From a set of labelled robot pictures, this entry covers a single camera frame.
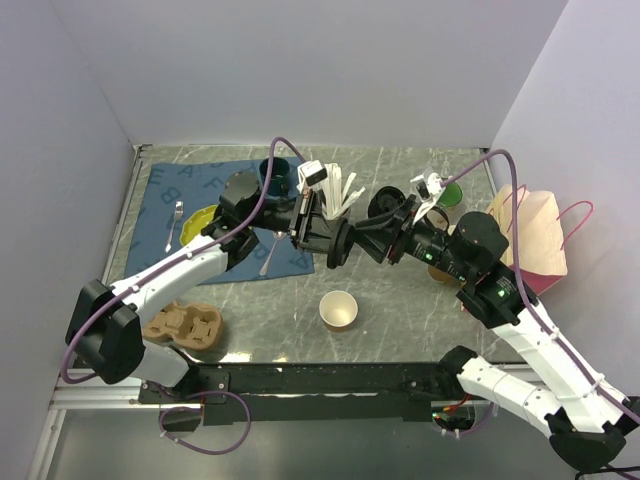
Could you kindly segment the brown paper coffee cup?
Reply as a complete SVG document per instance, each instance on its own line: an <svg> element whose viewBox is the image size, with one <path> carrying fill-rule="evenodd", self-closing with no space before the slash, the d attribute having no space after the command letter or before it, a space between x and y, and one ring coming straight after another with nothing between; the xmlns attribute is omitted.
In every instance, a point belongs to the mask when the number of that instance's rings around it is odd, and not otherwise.
<svg viewBox="0 0 640 480"><path fill-rule="evenodd" d="M325 294L319 302L319 314L324 325L332 330L349 328L356 320L359 306L348 292L334 290Z"/></svg>

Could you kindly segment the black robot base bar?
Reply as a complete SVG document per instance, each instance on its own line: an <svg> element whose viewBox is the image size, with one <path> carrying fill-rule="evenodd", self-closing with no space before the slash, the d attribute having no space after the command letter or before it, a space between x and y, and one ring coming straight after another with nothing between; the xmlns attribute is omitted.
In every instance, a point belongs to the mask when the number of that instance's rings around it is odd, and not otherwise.
<svg viewBox="0 0 640 480"><path fill-rule="evenodd" d="M206 426L261 421L400 418L429 422L432 404L464 396L436 363L198 364L173 388L148 383L138 400L201 407Z"/></svg>

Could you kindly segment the black plastic cup lid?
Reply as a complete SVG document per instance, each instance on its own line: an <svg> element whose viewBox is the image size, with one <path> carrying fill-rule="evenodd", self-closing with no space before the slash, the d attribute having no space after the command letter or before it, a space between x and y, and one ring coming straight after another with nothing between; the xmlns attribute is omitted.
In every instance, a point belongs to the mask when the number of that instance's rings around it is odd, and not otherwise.
<svg viewBox="0 0 640 480"><path fill-rule="evenodd" d="M345 218L336 223L327 252L329 269L336 269L346 263L354 245L353 232L354 227Z"/></svg>

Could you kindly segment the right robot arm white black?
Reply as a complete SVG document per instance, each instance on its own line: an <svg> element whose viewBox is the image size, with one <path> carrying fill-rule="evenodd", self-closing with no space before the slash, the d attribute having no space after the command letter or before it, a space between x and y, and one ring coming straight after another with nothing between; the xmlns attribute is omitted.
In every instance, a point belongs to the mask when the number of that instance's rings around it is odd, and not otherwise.
<svg viewBox="0 0 640 480"><path fill-rule="evenodd" d="M354 241L375 261L410 255L457 278L464 309L507 342L541 386L523 381L462 346L440 361L439 391L483 397L541 432L579 472L606 468L639 425L639 400L588 366L550 319L535 293L500 258L509 245L487 213L465 213L450 232L417 217L412 198L395 211L360 221Z"/></svg>

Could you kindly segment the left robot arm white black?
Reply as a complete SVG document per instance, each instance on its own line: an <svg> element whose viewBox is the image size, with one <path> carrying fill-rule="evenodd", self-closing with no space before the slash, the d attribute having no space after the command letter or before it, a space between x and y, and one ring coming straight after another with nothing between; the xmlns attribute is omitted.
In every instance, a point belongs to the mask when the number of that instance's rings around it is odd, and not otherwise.
<svg viewBox="0 0 640 480"><path fill-rule="evenodd" d="M258 244L257 229L280 231L298 239L296 221L310 214L327 169L317 161L298 168L298 194L272 199L267 186L249 171L229 177L219 196L216 217L180 250L146 270L106 285L99 280L80 291L65 336L60 373L74 383L68 367L77 355L93 376L107 384L128 377L162 385L174 401L190 400L198 389L190 363L170 347L144 339L143 327L189 289L243 262Z"/></svg>

